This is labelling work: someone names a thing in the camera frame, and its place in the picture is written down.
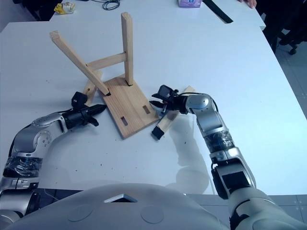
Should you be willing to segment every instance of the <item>tiled floor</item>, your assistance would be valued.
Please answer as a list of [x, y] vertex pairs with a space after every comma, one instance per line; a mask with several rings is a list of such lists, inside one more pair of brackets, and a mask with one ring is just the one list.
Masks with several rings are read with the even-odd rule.
[[290, 50], [290, 46], [279, 46], [275, 55], [307, 118], [307, 42], [300, 44], [294, 55]]

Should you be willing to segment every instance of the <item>wooden board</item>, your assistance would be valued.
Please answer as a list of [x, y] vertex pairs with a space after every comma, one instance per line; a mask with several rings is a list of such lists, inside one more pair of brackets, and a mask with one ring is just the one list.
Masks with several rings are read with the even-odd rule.
[[62, 38], [58, 31], [50, 32], [50, 38], [57, 47], [85, 74], [85, 76], [105, 95], [109, 93], [107, 87], [96, 77], [94, 72], [77, 55], [70, 45]]
[[102, 69], [108, 66], [112, 66], [115, 64], [118, 64], [120, 62], [123, 62], [126, 60], [126, 53], [120, 53], [120, 54], [115, 54], [103, 59], [99, 59], [96, 61], [92, 61], [87, 63], [86, 65], [91, 69], [91, 70], [97, 70], [97, 69]]
[[[94, 71], [94, 73], [99, 79], [101, 79], [102, 71], [96, 70]], [[85, 105], [91, 106], [96, 91], [97, 91], [97, 87], [90, 80], [88, 80], [82, 92], [87, 95], [87, 102], [85, 103]]]
[[158, 120], [137, 83], [127, 85], [125, 74], [106, 81], [105, 85], [111, 95], [101, 95], [124, 139]]
[[133, 28], [130, 14], [121, 14], [121, 31], [123, 36], [123, 48], [126, 53], [125, 74], [126, 82], [132, 85], [133, 82]]

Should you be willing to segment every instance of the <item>table surface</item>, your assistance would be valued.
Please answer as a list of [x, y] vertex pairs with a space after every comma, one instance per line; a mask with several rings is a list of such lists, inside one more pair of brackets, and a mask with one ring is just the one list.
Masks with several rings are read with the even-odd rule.
[[[94, 1], [70, 0], [75, 3], [73, 14], [59, 15], [51, 21], [101, 21], [102, 23], [118, 20], [122, 12], [129, 12], [135, 22], [190, 22], [204, 24], [224, 24], [203, 2], [200, 8], [181, 8], [178, 0], [121, 0], [120, 7], [105, 11], [102, 4]], [[251, 9], [246, 3], [237, 0], [213, 0], [232, 20], [232, 23], [255, 25], [265, 28], [265, 24], [256, 9]]]
[[[0, 170], [16, 133], [34, 119], [70, 108], [87, 78], [52, 43], [59, 30], [90, 62], [122, 52], [120, 18], [112, 23], [10, 23], [2, 32]], [[270, 195], [306, 194], [307, 121], [260, 28], [134, 23], [134, 79], [150, 99], [166, 84], [211, 95], [257, 180]], [[124, 72], [105, 68], [106, 81]], [[94, 103], [103, 103], [98, 93]], [[151, 125], [122, 140], [108, 110], [99, 126], [54, 141], [39, 187], [88, 189], [150, 183], [212, 194], [211, 160], [193, 115], [180, 115], [160, 141]]]

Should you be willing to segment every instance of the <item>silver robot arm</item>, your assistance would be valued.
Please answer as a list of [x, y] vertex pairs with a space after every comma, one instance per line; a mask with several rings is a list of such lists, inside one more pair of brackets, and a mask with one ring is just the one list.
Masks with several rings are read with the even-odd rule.
[[38, 209], [39, 194], [34, 189], [38, 187], [39, 170], [52, 142], [73, 127], [88, 123], [98, 126], [92, 116], [106, 108], [101, 104], [88, 107], [84, 105], [86, 101], [86, 95], [76, 92], [71, 100], [72, 109], [40, 117], [17, 133], [0, 181], [0, 217], [10, 219], [16, 213], [23, 217]]
[[307, 225], [288, 216], [266, 194], [256, 188], [255, 178], [226, 127], [217, 105], [204, 93], [177, 94], [161, 86], [151, 102], [164, 110], [195, 114], [201, 134], [210, 151], [215, 188], [230, 208], [230, 226], [234, 230], [306, 230]]
[[33, 121], [16, 135], [0, 182], [0, 209], [25, 216], [37, 207], [39, 170], [43, 158], [56, 138], [67, 133], [64, 117], [53, 113]]

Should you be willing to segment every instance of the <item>rectangular slot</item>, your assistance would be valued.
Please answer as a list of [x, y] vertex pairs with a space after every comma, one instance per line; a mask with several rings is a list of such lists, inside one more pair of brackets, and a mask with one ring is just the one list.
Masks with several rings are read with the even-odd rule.
[[127, 194], [120, 194], [111, 197], [104, 201], [104, 203], [136, 203], [137, 200]]
[[128, 122], [127, 122], [127, 120], [126, 120], [126, 118], [125, 118], [124, 116], [122, 116], [120, 119], [121, 119], [121, 121], [123, 122], [123, 124], [124, 124], [125, 126], [128, 125]]
[[145, 110], [145, 113], [146, 113], [146, 114], [150, 114], [150, 111], [149, 111], [149, 109], [147, 108], [147, 106], [144, 105], [144, 106], [143, 106], [143, 109]]

